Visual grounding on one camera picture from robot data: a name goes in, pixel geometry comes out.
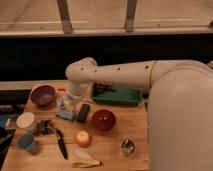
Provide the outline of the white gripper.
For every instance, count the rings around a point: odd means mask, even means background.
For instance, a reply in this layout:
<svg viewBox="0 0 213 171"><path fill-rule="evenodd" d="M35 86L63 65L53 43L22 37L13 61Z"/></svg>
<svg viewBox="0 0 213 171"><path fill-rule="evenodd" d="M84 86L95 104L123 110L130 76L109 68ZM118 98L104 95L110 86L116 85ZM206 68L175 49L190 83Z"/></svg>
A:
<svg viewBox="0 0 213 171"><path fill-rule="evenodd" d="M66 98L68 101L64 101L64 107L67 111L72 112L74 110L74 106L72 104L77 104L84 98L87 87L87 84L68 84L66 89Z"/></svg>

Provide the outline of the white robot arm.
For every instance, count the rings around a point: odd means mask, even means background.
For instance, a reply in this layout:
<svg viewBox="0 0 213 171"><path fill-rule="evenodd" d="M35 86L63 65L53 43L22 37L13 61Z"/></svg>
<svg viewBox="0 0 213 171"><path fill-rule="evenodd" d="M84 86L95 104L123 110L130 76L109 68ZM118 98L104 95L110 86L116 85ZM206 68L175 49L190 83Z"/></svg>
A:
<svg viewBox="0 0 213 171"><path fill-rule="evenodd" d="M78 101L92 83L139 89L148 98L151 171L213 171L213 69L195 60L99 66L91 57L65 70Z"/></svg>

